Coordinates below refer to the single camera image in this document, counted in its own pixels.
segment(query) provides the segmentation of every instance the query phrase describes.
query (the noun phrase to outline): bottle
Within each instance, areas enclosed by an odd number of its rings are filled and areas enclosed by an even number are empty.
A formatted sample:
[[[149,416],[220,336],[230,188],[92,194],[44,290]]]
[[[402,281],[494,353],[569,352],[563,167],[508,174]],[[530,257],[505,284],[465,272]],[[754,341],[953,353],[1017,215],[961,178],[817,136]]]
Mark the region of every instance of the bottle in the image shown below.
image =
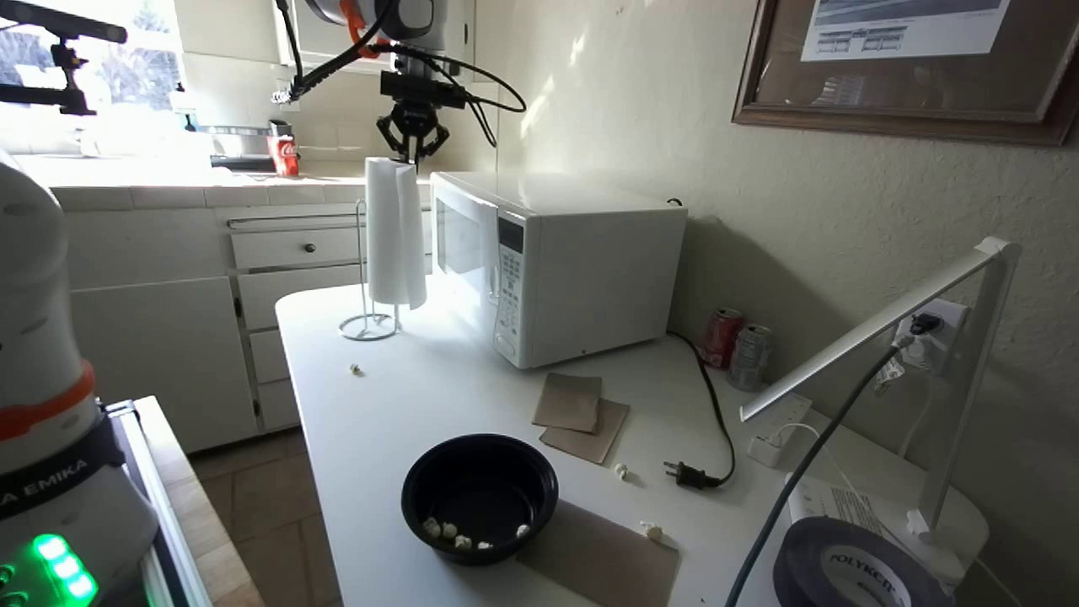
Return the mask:
[[[276,174],[299,174],[298,136],[281,117],[270,117],[270,154],[272,154]]]

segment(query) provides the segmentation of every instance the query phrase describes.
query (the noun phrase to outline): white table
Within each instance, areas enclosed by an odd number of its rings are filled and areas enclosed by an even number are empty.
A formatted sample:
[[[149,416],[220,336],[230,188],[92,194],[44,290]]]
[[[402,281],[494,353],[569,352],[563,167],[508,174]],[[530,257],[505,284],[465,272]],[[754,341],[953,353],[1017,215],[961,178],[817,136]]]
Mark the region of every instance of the white table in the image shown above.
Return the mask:
[[[587,604],[535,571],[505,561],[467,571],[444,562],[402,520],[402,481],[412,463],[455,436],[502,433],[535,444],[560,475],[560,500],[616,525],[657,523],[679,542],[672,604],[720,604],[754,540],[782,475],[737,458],[737,475],[717,491],[689,491],[663,463],[724,473],[724,444],[705,380],[680,341],[657,341],[555,372],[603,379],[603,399],[629,404],[628,430],[603,466],[569,458],[539,442],[534,412],[545,372],[514,372],[474,344],[438,303],[406,313],[391,341],[353,344],[338,325],[360,308],[356,286],[306,290],[276,303],[304,439],[330,536],[345,604]],[[750,430],[734,421],[734,390],[717,385],[737,448]],[[884,448],[839,433],[828,453],[864,490],[910,500],[922,473]],[[625,463],[639,481],[619,481]],[[945,520],[977,520],[968,500],[947,500]],[[741,604],[774,604],[774,536],[754,566]]]

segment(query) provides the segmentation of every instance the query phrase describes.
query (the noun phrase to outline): white wall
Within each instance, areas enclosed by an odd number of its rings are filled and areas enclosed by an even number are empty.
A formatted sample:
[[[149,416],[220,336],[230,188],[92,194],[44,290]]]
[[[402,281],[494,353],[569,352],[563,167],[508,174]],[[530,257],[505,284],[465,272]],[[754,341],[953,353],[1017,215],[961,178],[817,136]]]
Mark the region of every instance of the white wall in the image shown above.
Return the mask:
[[[1024,604],[1079,599],[1079,148],[730,124],[754,0],[478,0],[478,61],[520,85],[502,168],[587,172],[690,209],[673,325],[734,303],[778,369],[989,234],[1023,264],[957,485]]]
[[[383,154],[374,117],[378,76],[338,76],[299,105],[270,105],[270,96],[291,80],[276,59],[272,0],[176,0],[184,85],[198,100],[198,124],[266,124],[285,117],[298,127],[299,151],[311,162],[353,162]]]

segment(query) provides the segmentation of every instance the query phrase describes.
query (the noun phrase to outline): microwave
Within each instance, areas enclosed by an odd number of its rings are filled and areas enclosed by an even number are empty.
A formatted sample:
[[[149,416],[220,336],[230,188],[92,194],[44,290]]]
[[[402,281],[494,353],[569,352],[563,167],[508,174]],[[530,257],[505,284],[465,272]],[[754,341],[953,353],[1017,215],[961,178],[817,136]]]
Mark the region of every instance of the microwave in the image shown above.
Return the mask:
[[[683,209],[569,174],[430,174],[430,284],[514,369],[666,334]]]

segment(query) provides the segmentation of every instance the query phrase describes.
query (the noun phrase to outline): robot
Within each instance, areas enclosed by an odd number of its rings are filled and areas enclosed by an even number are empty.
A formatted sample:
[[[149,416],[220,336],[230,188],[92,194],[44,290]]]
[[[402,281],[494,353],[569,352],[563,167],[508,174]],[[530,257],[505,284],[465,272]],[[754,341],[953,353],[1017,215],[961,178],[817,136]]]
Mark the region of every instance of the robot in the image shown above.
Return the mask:
[[[381,79],[393,113],[378,127],[402,160],[417,162],[449,139],[438,108],[472,108],[485,124],[478,105],[494,100],[455,85],[453,76],[465,64],[430,55],[438,0],[306,3],[348,25],[356,45],[311,76],[298,64],[291,100],[360,55],[393,50],[398,72]],[[0,85],[0,100],[92,114],[73,80],[83,61],[67,42],[126,45],[126,31],[12,0],[0,3],[0,16],[46,27],[56,37],[53,64],[67,80],[64,92]],[[0,151],[0,604],[116,604],[138,584],[158,534],[152,505],[122,466],[108,412],[97,404],[93,369],[73,344],[64,272],[61,204]]]

